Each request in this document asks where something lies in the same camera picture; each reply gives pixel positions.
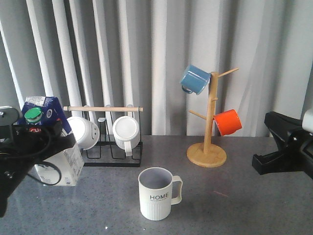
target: orange mug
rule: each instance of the orange mug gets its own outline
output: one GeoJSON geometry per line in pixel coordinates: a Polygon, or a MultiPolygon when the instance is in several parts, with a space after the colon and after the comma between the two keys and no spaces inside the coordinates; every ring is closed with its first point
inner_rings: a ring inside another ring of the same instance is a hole
{"type": "Polygon", "coordinates": [[[214,115],[214,120],[222,136],[233,134],[242,128],[238,114],[234,109],[214,115]]]}

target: mug tree base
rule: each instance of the mug tree base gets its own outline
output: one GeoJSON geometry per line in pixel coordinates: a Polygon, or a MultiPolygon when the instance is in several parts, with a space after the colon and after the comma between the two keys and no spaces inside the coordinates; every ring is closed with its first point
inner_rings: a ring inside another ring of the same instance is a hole
{"type": "Polygon", "coordinates": [[[187,158],[194,164],[202,167],[218,167],[225,163],[225,151],[215,145],[210,144],[208,153],[203,152],[204,143],[195,143],[187,149],[187,158]]]}

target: wooden mug tree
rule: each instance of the wooden mug tree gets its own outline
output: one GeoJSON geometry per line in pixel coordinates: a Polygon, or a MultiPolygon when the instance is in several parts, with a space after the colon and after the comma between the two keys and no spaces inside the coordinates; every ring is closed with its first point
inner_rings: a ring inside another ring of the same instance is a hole
{"type": "Polygon", "coordinates": [[[225,151],[221,147],[211,143],[213,118],[217,100],[218,80],[220,77],[237,70],[238,68],[234,68],[221,74],[218,72],[211,72],[206,117],[189,110],[189,112],[192,114],[195,114],[206,120],[204,142],[195,143],[187,149],[187,158],[196,165],[203,167],[218,167],[223,165],[226,161],[225,151]]]}

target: mug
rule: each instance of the mug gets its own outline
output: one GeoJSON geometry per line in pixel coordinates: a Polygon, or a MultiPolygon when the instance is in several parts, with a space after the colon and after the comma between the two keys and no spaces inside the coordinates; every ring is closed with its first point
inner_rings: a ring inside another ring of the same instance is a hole
{"type": "Polygon", "coordinates": [[[304,113],[302,128],[310,133],[313,133],[313,109],[309,109],[304,113]]]}
{"type": "Polygon", "coordinates": [[[180,81],[181,88],[184,92],[200,94],[205,86],[209,83],[211,74],[207,73],[196,66],[189,65],[180,81]]]}
{"type": "Polygon", "coordinates": [[[214,115],[214,120],[222,136],[233,134],[242,128],[238,114],[234,109],[214,115]]]}
{"type": "Polygon", "coordinates": [[[139,201],[142,215],[149,220],[162,220],[171,206],[181,202],[182,180],[161,167],[143,170],[138,176],[139,201]],[[172,198],[173,182],[179,182],[178,196],[172,198]]]}
{"type": "Polygon", "coordinates": [[[100,137],[96,124],[82,117],[69,117],[67,119],[79,148],[88,150],[95,146],[100,137]]]}
{"type": "Polygon", "coordinates": [[[139,124],[136,119],[122,116],[114,122],[112,130],[117,146],[125,150],[126,156],[132,156],[132,149],[140,140],[139,124]]]}

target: mug handle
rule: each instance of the mug handle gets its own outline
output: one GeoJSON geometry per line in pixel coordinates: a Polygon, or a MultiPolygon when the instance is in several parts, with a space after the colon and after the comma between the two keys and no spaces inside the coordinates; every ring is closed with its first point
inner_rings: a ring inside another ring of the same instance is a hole
{"type": "Polygon", "coordinates": [[[179,182],[179,188],[178,188],[178,196],[175,198],[172,198],[171,205],[175,205],[181,202],[182,180],[178,175],[175,175],[173,176],[173,182],[179,182]]]}
{"type": "Polygon", "coordinates": [[[132,143],[130,141],[125,141],[124,147],[125,147],[126,156],[132,156],[133,155],[132,143]]]}
{"type": "Polygon", "coordinates": [[[192,90],[186,89],[183,85],[181,86],[181,88],[182,88],[182,90],[183,90],[184,92],[186,92],[187,94],[191,94],[191,93],[192,93],[192,90]]]}

